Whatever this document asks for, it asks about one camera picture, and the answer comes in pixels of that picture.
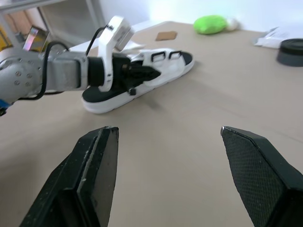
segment textured rubber pad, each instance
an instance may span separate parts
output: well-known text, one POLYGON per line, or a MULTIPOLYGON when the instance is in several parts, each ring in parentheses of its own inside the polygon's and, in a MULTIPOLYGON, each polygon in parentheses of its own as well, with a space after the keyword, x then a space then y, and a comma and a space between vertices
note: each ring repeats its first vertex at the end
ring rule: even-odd
POLYGON ((235 186, 254 226, 303 226, 303 176, 266 138, 230 127, 221 133, 235 186))

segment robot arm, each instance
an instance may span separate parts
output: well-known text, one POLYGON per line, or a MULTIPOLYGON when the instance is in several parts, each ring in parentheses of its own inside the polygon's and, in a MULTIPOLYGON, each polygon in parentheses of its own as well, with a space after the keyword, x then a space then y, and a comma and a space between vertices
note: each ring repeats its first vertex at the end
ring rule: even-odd
MULTIPOLYGON (((47 60, 46 90, 85 90, 92 85, 109 91, 115 79, 112 51, 122 50, 133 34, 127 21, 113 17, 99 38, 98 58, 82 52, 52 52, 47 60)), ((37 52, 16 48, 0 52, 0 116, 17 100, 39 94, 43 63, 44 57, 37 52)))

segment black cable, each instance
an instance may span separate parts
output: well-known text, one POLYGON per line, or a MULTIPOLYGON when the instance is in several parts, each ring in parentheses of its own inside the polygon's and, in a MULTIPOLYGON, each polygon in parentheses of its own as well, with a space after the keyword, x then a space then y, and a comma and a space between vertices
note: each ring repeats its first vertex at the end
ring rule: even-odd
POLYGON ((92 47, 94 41, 96 40, 98 34, 99 34, 101 31, 103 31, 105 28, 106 28, 106 27, 101 27, 101 28, 99 28, 99 29, 95 32, 95 34, 94 34, 93 38, 91 39, 91 41, 90 41, 90 43, 89 43, 89 46, 88 46, 88 48, 87 48, 87 50, 86 50, 86 52, 85 52, 85 55, 86 55, 86 56, 89 54, 89 51, 90 51, 90 49, 91 49, 91 47, 92 47))
POLYGON ((46 51, 45 51, 45 55, 44 55, 44 59, 43 59, 43 67, 42 67, 42 87, 41 87, 41 91, 39 92, 39 94, 35 97, 31 97, 31 98, 20 98, 19 100, 38 100, 40 98, 42 98, 42 96, 45 94, 47 95, 47 93, 45 93, 46 91, 46 83, 47 83, 47 61, 48 61, 48 56, 51 52, 51 49, 53 46, 55 45, 61 45, 63 46, 66 51, 69 51, 69 48, 64 44, 61 43, 59 41, 52 41, 50 42, 47 47, 46 47, 46 51))

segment table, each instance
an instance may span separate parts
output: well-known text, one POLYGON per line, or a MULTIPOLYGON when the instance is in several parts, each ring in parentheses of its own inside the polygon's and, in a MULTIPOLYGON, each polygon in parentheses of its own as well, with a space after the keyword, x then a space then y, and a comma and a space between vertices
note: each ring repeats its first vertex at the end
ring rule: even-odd
POLYGON ((252 46, 259 33, 197 35, 165 23, 133 41, 193 53, 185 76, 107 114, 86 112, 81 92, 17 102, 0 118, 0 226, 15 227, 51 171, 88 131, 120 128, 109 227, 252 227, 234 186, 220 128, 268 138, 303 172, 302 68, 252 46), (160 31, 177 31, 155 42, 160 31))
MULTIPOLYGON (((3 26, 6 31, 10 41, 12 42, 14 47, 22 47, 18 42, 15 34, 11 31, 8 23, 4 18, 4 14, 17 12, 21 10, 31 9, 31 8, 39 8, 42 6, 58 3, 65 0, 1 0, 0 2, 0 24, 3 26)), ((89 9, 89 13, 92 17, 93 24, 95 29, 98 29, 98 19, 92 5, 91 0, 85 0, 89 9)))

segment green object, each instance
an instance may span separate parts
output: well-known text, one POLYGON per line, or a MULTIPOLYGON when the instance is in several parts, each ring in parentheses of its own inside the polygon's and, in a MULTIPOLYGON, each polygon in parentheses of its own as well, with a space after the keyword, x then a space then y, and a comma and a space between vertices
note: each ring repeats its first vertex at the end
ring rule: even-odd
POLYGON ((194 22, 194 30, 199 34, 215 34, 223 31, 227 26, 224 17, 218 15, 205 16, 194 22))

